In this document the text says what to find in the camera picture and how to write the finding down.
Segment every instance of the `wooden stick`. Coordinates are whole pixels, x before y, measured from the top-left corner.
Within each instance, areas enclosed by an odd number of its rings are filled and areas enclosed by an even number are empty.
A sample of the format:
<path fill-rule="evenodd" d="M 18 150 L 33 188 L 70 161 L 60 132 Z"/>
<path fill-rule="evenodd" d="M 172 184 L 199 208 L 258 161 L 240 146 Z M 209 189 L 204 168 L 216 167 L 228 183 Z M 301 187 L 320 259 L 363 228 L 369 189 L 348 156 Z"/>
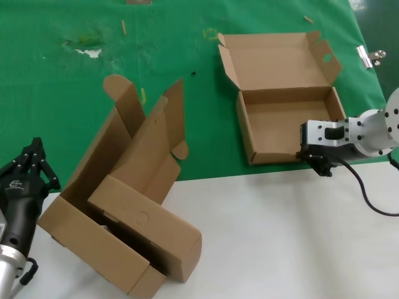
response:
<path fill-rule="evenodd" d="M 125 21 L 122 20 L 122 30 L 123 30 L 123 34 L 126 35 L 126 27 L 125 27 Z"/>

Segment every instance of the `white surface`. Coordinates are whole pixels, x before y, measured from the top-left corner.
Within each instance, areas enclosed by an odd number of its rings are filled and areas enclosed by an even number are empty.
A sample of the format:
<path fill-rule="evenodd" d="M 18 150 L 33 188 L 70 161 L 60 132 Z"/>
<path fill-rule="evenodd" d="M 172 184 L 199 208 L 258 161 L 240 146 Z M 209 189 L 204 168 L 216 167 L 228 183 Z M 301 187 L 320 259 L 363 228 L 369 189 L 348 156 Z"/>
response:
<path fill-rule="evenodd" d="M 399 172 L 388 163 L 356 166 L 369 198 L 399 212 Z M 54 196 L 46 199 L 47 207 Z M 398 298 L 399 218 L 364 203 L 343 167 L 177 182 L 163 206 L 203 234 L 197 268 L 167 281 L 159 299 Z M 17 299 L 128 298 L 38 227 L 39 263 Z"/>

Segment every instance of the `green surface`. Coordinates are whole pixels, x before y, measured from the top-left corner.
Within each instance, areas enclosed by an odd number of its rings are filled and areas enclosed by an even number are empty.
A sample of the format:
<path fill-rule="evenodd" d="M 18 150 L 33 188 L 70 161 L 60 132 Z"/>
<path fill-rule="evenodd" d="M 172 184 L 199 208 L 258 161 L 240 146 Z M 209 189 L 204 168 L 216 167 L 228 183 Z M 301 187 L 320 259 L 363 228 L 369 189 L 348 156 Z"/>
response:
<path fill-rule="evenodd" d="M 65 183 L 113 105 L 102 80 L 116 73 L 144 89 L 147 113 L 168 86 L 184 78 L 190 155 L 181 163 L 181 180 L 304 168 L 248 166 L 236 118 L 237 89 L 224 73 L 217 32 L 321 30 L 344 67 L 335 86 L 347 115 L 385 103 L 375 72 L 365 70 L 358 57 L 356 46 L 364 41 L 347 0 L 153 2 L 3 1 L 0 164 L 41 136 L 48 162 Z M 102 53 L 91 59 L 74 47 Z"/>

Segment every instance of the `cardboard box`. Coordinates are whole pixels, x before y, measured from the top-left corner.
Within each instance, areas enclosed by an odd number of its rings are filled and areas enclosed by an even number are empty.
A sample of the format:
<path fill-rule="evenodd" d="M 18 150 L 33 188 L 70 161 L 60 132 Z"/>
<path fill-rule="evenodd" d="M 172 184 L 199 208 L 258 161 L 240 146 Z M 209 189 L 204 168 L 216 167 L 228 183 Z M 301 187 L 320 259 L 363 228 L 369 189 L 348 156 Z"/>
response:
<path fill-rule="evenodd" d="M 342 66 L 320 32 L 219 34 L 250 164 L 297 161 L 300 125 L 345 113 L 331 85 Z"/>
<path fill-rule="evenodd" d="M 39 225 L 125 293 L 151 298 L 166 276 L 187 281 L 201 255 L 199 230 L 160 206 L 180 173 L 174 157 L 188 155 L 183 82 L 148 118 L 126 78 L 104 89 L 115 107 Z"/>

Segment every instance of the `box lid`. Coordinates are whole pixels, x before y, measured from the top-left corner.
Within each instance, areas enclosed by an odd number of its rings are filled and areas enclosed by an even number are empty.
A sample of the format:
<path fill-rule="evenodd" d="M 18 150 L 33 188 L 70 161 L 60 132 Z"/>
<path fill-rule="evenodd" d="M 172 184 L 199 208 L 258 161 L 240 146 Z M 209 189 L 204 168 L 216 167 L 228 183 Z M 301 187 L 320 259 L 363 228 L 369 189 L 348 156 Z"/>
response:
<path fill-rule="evenodd" d="M 329 86 L 342 69 L 319 31 L 218 38 L 226 74 L 241 90 Z"/>

